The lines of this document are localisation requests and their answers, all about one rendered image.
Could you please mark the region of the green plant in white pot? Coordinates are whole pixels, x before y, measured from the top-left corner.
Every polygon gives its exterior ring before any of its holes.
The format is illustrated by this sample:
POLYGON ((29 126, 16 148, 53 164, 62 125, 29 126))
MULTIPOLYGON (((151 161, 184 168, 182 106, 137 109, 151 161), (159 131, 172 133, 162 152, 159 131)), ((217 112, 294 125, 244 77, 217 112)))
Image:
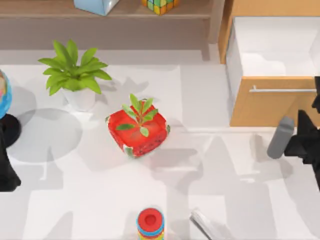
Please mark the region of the green plant in white pot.
POLYGON ((73 109, 89 111, 96 103, 96 95, 102 93, 97 79, 112 80, 105 71, 108 64, 96 57, 96 47, 87 49, 79 56, 78 46, 72 39, 66 45, 54 40, 53 48, 55 57, 38 60, 48 66, 43 75, 48 76, 45 87, 49 95, 53 96, 61 91, 73 109))

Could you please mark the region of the light blue box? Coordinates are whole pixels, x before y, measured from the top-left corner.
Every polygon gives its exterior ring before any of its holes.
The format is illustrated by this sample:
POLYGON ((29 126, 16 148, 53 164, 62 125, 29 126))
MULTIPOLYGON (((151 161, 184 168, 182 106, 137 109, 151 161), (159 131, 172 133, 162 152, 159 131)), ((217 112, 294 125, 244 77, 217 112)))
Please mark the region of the light blue box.
POLYGON ((77 9, 106 16, 120 0, 73 0, 77 9))

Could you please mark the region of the blue globe on black stand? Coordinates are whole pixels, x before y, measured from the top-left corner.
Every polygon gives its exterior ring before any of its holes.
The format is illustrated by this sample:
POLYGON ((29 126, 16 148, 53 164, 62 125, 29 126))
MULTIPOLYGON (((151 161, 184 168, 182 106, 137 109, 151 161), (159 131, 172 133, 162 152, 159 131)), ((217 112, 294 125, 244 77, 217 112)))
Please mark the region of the blue globe on black stand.
POLYGON ((0 140, 5 148, 12 146, 20 137, 20 121, 8 111, 13 100, 12 87, 7 75, 0 69, 0 140))

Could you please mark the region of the red pot with small plant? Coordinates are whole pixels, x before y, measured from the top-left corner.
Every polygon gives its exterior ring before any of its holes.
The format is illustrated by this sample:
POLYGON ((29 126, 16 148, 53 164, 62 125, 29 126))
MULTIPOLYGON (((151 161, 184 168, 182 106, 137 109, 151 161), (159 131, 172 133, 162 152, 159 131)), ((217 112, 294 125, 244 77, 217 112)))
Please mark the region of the red pot with small plant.
POLYGON ((171 131, 167 120, 153 105, 153 98, 138 99, 129 95, 131 105, 105 118, 106 127, 120 147, 130 158, 139 158, 159 147, 171 131))

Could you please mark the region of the white open drawer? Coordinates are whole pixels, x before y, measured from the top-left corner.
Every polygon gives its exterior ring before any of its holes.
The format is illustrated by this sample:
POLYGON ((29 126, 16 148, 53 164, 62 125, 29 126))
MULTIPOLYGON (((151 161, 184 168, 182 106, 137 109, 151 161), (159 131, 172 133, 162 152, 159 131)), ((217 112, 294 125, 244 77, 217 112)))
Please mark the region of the white open drawer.
POLYGON ((320 16, 235 17, 228 76, 320 76, 320 16))

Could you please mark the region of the pale grey rounded box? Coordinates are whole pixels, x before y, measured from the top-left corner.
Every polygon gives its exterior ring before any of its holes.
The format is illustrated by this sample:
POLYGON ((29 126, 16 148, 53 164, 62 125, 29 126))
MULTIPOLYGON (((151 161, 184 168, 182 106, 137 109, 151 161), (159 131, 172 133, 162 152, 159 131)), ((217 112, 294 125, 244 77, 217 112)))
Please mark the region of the pale grey rounded box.
POLYGON ((279 159, 283 155, 292 135, 294 134, 294 129, 295 123, 292 118, 284 116, 279 121, 266 151, 270 158, 279 159))

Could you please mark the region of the colourful puzzle cube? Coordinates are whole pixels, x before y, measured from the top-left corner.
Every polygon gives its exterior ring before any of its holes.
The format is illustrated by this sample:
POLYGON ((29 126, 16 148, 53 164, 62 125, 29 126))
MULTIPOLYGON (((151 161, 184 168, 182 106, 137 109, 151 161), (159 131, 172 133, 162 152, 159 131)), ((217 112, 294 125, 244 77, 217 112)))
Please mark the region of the colourful puzzle cube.
POLYGON ((141 4, 158 16, 162 16, 177 7, 181 0, 140 0, 141 4))

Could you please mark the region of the wooden cupboard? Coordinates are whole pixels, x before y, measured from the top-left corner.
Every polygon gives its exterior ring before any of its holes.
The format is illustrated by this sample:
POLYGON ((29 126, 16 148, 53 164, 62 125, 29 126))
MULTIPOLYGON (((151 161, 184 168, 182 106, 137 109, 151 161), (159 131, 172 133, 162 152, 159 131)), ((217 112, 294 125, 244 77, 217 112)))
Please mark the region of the wooden cupboard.
POLYGON ((320 0, 225 0, 218 35, 221 64, 226 63, 234 17, 320 17, 320 0))

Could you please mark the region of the pale wooden drawer front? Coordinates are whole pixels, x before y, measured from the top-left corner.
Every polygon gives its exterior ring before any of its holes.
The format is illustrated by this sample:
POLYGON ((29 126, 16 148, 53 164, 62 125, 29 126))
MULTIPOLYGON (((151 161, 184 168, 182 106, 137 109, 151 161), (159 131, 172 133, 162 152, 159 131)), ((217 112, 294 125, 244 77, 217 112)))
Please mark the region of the pale wooden drawer front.
POLYGON ((316 89, 313 76, 243 76, 235 98, 230 126, 276 127, 284 116, 298 123, 298 110, 304 110, 320 127, 320 114, 312 108, 316 93, 249 92, 258 89, 316 89))

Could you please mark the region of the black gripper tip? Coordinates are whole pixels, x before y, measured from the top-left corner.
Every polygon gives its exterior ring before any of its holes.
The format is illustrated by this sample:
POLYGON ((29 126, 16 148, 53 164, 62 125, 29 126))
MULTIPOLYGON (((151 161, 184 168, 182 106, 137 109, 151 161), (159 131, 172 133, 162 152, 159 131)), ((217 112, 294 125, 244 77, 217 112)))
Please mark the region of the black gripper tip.
POLYGON ((0 193, 13 192, 21 185, 21 180, 13 169, 6 148, 0 150, 0 193))

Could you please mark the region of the wooden open shelf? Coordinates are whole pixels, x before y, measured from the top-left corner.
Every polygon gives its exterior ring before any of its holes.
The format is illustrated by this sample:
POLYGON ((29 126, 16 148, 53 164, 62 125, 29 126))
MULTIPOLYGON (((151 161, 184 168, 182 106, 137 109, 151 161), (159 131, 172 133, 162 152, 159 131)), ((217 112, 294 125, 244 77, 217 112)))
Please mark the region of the wooden open shelf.
POLYGON ((73 39, 96 47, 111 62, 177 62, 217 57, 226 0, 180 0, 158 16, 141 0, 119 0, 106 16, 75 8, 73 0, 0 0, 0 50, 52 50, 52 41, 73 39))

